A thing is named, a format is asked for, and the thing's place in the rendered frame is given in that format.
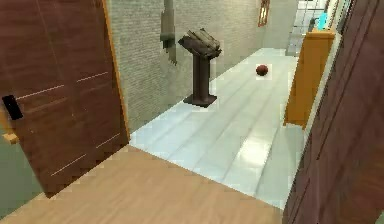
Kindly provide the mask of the orange wooden cabinet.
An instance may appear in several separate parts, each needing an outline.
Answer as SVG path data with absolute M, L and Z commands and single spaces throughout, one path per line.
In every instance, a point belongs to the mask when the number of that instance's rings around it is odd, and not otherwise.
M 334 39 L 333 31 L 306 33 L 285 109 L 284 125 L 294 124 L 305 129 Z

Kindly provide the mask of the orange framed wall picture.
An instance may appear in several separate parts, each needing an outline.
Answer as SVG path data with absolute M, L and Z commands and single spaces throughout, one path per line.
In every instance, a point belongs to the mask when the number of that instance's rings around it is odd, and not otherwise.
M 262 27 L 267 24 L 268 13 L 269 13 L 270 0 L 260 0 L 260 13 L 258 26 Z

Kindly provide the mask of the cyan bottle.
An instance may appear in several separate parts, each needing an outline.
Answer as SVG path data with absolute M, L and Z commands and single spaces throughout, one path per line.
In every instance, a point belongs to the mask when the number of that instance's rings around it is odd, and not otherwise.
M 327 13 L 326 13 L 326 12 L 323 12 L 323 13 L 319 16 L 319 18 L 318 18 L 317 29 L 318 29 L 318 30 L 323 30 L 324 27 L 325 27 L 326 21 L 327 21 Z

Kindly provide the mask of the dark brown pedestal stand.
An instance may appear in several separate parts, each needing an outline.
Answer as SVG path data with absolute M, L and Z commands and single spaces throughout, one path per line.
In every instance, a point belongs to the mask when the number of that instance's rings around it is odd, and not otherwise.
M 187 31 L 178 43 L 193 55 L 193 93 L 184 103 L 207 108 L 217 97 L 209 93 L 210 61 L 220 55 L 220 42 L 204 28 Z

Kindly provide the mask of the dark brown wooden door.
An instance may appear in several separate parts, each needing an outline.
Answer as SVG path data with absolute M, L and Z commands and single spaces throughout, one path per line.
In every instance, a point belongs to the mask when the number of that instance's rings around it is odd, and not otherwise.
M 384 213 L 384 0 L 352 0 L 282 224 L 375 224 Z

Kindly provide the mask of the brown wooden room door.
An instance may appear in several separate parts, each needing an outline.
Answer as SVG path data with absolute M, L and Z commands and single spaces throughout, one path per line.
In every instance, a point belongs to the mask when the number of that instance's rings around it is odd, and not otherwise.
M 0 0 L 0 101 L 47 197 L 127 145 L 106 0 Z

